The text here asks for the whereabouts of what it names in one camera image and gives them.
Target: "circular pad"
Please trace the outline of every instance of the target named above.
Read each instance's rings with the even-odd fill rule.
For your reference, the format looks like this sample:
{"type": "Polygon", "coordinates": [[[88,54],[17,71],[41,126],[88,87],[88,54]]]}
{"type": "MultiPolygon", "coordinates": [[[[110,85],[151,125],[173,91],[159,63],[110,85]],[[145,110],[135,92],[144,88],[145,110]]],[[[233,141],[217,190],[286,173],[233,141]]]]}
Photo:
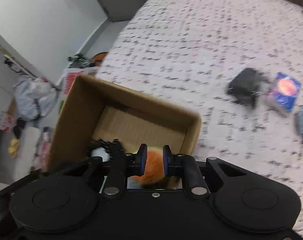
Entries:
{"type": "Polygon", "coordinates": [[[301,203],[289,187],[256,175],[226,179],[215,195],[214,207],[242,230],[272,232],[292,228],[301,203]]]}
{"type": "Polygon", "coordinates": [[[96,205],[96,193],[81,177],[52,175],[18,190],[10,201],[10,212],[23,227],[49,233],[77,226],[96,205]]]}

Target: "cardboard box flap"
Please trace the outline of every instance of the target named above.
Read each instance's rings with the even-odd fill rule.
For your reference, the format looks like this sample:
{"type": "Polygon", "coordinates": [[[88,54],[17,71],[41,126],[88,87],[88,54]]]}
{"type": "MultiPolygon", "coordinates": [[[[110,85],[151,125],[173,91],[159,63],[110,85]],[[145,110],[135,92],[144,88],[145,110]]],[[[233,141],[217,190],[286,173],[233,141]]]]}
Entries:
{"type": "Polygon", "coordinates": [[[181,124],[188,127],[194,122],[199,114],[188,111],[183,107],[173,105],[159,98],[142,94],[138,91],[119,86],[104,80],[95,79],[91,76],[81,76],[94,88],[98,89],[105,98],[133,108],[142,113],[159,116],[167,122],[181,124]]]}
{"type": "Polygon", "coordinates": [[[85,149],[104,107],[103,98],[88,90],[82,79],[76,78],[56,124],[48,169],[62,162],[79,162],[85,158],[85,149]]]}

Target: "white bedsheet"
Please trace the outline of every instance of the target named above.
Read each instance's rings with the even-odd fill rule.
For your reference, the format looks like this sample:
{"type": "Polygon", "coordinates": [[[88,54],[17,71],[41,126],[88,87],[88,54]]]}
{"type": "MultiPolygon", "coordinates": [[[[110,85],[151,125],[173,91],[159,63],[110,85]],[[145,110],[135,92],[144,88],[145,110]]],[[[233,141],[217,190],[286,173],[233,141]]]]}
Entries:
{"type": "Polygon", "coordinates": [[[270,79],[282,71],[303,87],[302,7],[285,0],[148,0],[97,77],[199,111],[195,158],[216,156],[294,189],[302,203],[294,229],[303,236],[301,138],[293,115],[283,118],[261,100],[250,111],[225,94],[246,67],[270,79]]]}

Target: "blue package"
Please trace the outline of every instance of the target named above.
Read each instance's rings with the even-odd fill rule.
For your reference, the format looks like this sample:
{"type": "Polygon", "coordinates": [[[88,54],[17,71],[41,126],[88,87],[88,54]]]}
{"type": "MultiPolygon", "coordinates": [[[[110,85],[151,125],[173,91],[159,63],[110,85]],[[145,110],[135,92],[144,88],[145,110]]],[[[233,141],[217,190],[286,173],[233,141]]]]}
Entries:
{"type": "Polygon", "coordinates": [[[300,88],[301,83],[296,79],[278,72],[267,96],[269,105],[279,110],[282,114],[288,115],[293,111],[300,88]]]}

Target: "yellow item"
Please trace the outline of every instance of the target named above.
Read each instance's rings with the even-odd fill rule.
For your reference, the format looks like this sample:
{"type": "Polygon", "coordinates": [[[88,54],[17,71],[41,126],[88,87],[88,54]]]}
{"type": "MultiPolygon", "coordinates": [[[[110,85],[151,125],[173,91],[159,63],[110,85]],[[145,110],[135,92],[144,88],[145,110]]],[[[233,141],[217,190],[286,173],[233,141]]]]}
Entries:
{"type": "Polygon", "coordinates": [[[17,150],[19,147],[19,141],[14,137],[10,141],[10,147],[8,148],[8,153],[12,158],[17,157],[17,150]]]}

